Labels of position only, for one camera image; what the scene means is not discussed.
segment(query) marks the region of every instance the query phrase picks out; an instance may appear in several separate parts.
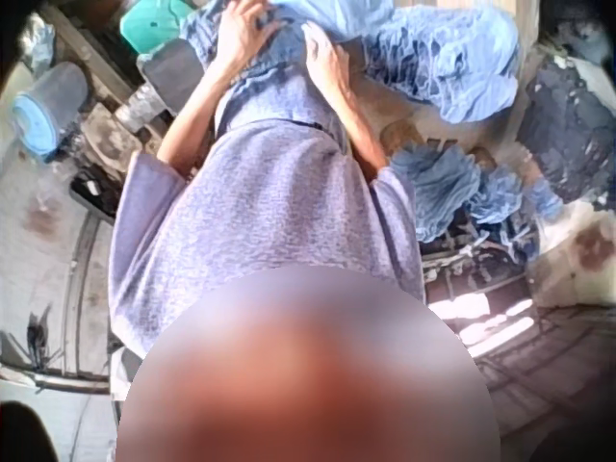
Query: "blue lid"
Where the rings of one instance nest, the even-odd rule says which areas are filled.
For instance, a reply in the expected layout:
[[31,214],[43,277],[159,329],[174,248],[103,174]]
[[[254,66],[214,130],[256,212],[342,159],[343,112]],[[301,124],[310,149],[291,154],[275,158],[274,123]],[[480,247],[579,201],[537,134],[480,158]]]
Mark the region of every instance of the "blue lid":
[[49,114],[25,93],[13,102],[13,118],[21,142],[34,154],[44,156],[58,147],[58,132]]

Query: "floor stain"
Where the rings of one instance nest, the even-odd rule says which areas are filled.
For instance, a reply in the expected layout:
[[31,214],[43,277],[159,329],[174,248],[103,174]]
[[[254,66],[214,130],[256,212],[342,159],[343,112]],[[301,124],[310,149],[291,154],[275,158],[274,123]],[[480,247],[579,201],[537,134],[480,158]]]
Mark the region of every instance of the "floor stain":
[[31,197],[23,228],[34,232],[46,241],[53,241],[59,220],[60,203],[58,201],[48,200],[44,207],[41,207],[37,198]]
[[598,223],[586,228],[576,236],[579,263],[589,271],[601,271],[616,253],[613,241],[606,239]]

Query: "hand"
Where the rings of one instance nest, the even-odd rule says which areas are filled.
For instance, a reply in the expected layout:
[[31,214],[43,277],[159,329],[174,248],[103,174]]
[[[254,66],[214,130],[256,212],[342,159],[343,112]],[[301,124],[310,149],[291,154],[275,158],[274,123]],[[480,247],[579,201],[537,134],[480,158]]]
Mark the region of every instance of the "hand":
[[280,28],[273,21],[257,28],[257,18],[268,9],[268,0],[232,0],[222,13],[218,28],[218,52],[214,63],[235,78],[254,58],[271,35]]
[[348,78],[348,54],[334,45],[325,31],[314,22],[301,26],[306,38],[306,65],[310,78],[329,105],[336,107],[351,96]]

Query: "blue cloth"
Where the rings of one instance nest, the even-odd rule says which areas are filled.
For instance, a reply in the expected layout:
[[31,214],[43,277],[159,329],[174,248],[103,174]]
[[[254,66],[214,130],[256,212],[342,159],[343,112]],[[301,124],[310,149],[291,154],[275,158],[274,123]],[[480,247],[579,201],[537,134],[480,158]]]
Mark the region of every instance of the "blue cloth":
[[[264,82],[274,68],[305,61],[301,24],[312,19],[336,38],[362,31],[367,75],[408,98],[431,102],[451,123],[485,119],[511,106],[518,83],[518,31],[507,13],[494,10],[442,10],[413,7],[396,10],[392,1],[278,0],[283,4],[264,20],[287,19],[238,86]],[[218,26],[224,0],[213,0],[191,14],[180,38],[194,48],[205,67],[217,54]]]
[[362,41],[371,78],[431,102],[450,123],[483,120],[515,99],[518,30],[500,10],[399,9]]
[[507,166],[481,171],[479,191],[469,199],[471,217],[478,224],[501,223],[522,205],[522,182]]
[[458,145],[440,156],[428,146],[407,147],[394,156],[392,169],[415,185],[417,239],[423,243],[442,236],[460,207],[467,207],[476,224],[492,225],[522,205],[522,185],[513,171],[482,170]]
[[[393,0],[273,0],[278,8],[267,14],[265,22],[278,19],[286,23],[259,54],[259,59],[244,72],[248,78],[281,65],[303,63],[304,35],[301,25],[306,20],[320,24],[336,41],[354,39],[379,27],[394,12]],[[199,60],[207,64],[216,56],[218,26],[225,0],[213,0],[189,15],[182,24],[180,38],[194,48]]]
[[387,22],[393,0],[270,0],[283,19],[307,19],[319,24],[336,41],[355,39]]
[[552,191],[550,183],[544,177],[524,188],[524,195],[534,206],[537,215],[546,220],[557,219],[565,207],[562,199]]
[[441,156],[428,146],[402,150],[391,167],[415,186],[417,239],[423,243],[443,235],[455,211],[479,191],[480,168],[458,145]]

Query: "short sleeve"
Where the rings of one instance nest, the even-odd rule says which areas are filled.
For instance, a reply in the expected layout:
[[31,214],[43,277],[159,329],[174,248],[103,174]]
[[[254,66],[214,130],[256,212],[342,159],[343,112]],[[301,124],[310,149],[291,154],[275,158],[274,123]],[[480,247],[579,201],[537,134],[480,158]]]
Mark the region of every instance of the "short sleeve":
[[415,189],[390,167],[382,168],[371,183],[372,201],[379,214],[398,283],[424,302],[422,256],[415,232]]
[[109,300],[114,315],[123,285],[150,247],[186,180],[146,153],[131,161],[117,210],[110,253]]

